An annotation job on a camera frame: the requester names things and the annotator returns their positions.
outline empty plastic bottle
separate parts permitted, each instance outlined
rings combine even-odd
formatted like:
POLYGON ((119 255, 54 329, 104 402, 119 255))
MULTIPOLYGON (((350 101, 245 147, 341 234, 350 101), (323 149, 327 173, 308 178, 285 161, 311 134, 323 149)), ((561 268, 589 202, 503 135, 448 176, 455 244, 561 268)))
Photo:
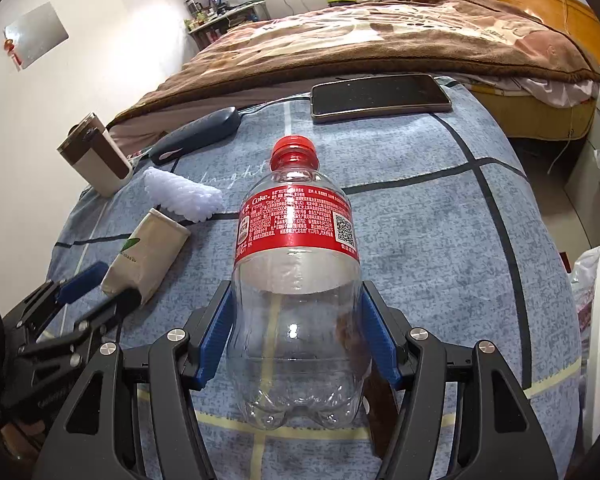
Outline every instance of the empty plastic bottle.
POLYGON ((349 200, 318 165, 309 139, 283 137, 240 209, 227 366, 257 428, 295 415, 350 424, 370 370, 349 200))

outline red label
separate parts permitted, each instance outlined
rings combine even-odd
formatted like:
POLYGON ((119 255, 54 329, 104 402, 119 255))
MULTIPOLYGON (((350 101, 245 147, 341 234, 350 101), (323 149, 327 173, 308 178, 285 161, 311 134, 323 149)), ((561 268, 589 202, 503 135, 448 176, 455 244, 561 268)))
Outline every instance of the red label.
POLYGON ((328 189, 298 184, 251 196, 240 211, 235 261, 278 247, 322 247, 358 259, 349 204, 328 189))

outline red bottle cap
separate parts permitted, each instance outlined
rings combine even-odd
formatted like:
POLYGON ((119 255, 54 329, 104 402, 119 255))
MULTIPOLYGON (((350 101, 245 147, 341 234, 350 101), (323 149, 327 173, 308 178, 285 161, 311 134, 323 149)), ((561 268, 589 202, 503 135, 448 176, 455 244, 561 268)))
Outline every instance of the red bottle cap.
POLYGON ((306 137, 289 135, 282 137, 273 146, 271 152, 271 171, 276 171, 283 166, 306 166, 312 170, 320 167, 314 144, 306 137))

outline qr code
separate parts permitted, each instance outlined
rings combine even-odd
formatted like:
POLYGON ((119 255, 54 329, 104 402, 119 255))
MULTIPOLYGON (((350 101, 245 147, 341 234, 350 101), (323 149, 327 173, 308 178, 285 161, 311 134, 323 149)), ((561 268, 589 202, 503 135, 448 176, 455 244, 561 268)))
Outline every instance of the qr code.
POLYGON ((333 212, 333 230, 335 231, 336 241, 356 249, 356 241, 353 237, 353 225, 342 215, 333 212))
POLYGON ((247 235, 249 234, 249 218, 250 216, 247 215, 240 222, 240 228, 238 229, 238 245, 247 239, 247 235))

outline brown and white cup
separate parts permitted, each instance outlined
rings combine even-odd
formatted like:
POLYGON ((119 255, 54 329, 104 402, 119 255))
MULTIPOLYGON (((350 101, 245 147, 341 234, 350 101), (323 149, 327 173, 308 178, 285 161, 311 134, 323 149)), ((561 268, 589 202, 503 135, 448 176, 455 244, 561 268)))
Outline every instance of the brown and white cup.
POLYGON ((95 114, 74 126, 60 155, 102 196, 112 196, 133 176, 133 168, 95 114))

